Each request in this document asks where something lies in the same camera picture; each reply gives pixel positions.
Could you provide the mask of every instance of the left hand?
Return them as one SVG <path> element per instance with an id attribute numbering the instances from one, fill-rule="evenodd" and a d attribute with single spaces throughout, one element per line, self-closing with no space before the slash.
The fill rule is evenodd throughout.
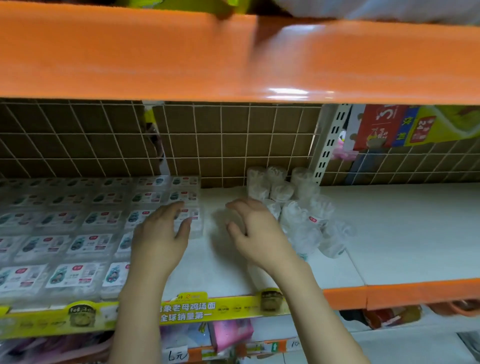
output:
<path id="1" fill-rule="evenodd" d="M 162 206 L 135 228 L 127 282 L 138 279 L 139 284 L 155 285 L 159 280 L 166 281 L 178 265 L 187 249 L 192 221 L 185 219 L 175 235 L 173 220 L 183 205 L 175 202 Z"/>

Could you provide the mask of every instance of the forearm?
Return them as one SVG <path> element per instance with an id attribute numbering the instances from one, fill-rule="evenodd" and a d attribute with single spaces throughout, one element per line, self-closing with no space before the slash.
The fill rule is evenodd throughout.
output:
<path id="1" fill-rule="evenodd" d="M 127 280 L 120 293 L 108 364 L 161 364 L 159 316 L 166 279 L 155 285 L 142 283 Z"/>
<path id="2" fill-rule="evenodd" d="M 292 259 L 273 278 L 287 300 L 309 364 L 369 363 L 331 309 L 307 263 Z"/>

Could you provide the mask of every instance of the hand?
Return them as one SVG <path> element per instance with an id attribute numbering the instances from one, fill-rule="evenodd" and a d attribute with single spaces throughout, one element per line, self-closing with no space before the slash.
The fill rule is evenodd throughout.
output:
<path id="1" fill-rule="evenodd" d="M 245 258 L 272 277 L 286 260 L 299 260 L 280 224 L 260 201 L 240 198 L 226 206 L 237 211 L 245 224 L 246 235 L 234 222 L 227 224 L 228 233 Z"/>
<path id="2" fill-rule="evenodd" d="M 135 228 L 128 278 L 135 277 L 142 284 L 157 284 L 159 280 L 167 280 L 188 244 L 192 219 L 185 219 L 181 223 L 177 235 L 173 229 L 175 215 L 183 205 L 183 202 L 175 202 L 162 206 Z"/>

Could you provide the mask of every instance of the yellow shelf price strip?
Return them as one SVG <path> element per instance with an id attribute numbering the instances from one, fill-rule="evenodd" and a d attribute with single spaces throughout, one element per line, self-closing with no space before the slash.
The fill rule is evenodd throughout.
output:
<path id="1" fill-rule="evenodd" d="M 260 294 L 208 298 L 206 292 L 180 293 L 175 299 L 162 302 L 159 324 L 264 316 L 260 310 L 260 299 Z M 274 314 L 289 313 L 287 303 L 283 301 Z M 9 307 L 0 306 L 0 339 L 113 330 L 117 315 L 118 302 L 78 301 L 61 309 L 27 312 L 10 312 Z"/>

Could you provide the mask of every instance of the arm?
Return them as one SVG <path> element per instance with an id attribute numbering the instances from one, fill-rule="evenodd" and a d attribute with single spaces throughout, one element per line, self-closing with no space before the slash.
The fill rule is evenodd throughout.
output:
<path id="1" fill-rule="evenodd" d="M 227 204 L 243 219 L 246 235 L 233 222 L 228 232 L 238 250 L 277 283 L 292 313 L 309 364 L 367 364 L 363 354 L 318 287 L 310 266 L 301 260 L 278 221 L 257 200 Z"/>
<path id="2" fill-rule="evenodd" d="M 188 244 L 190 219 L 177 236 L 173 219 L 183 202 L 162 206 L 135 229 L 127 282 L 108 364 L 161 364 L 160 305 L 163 289 Z"/>

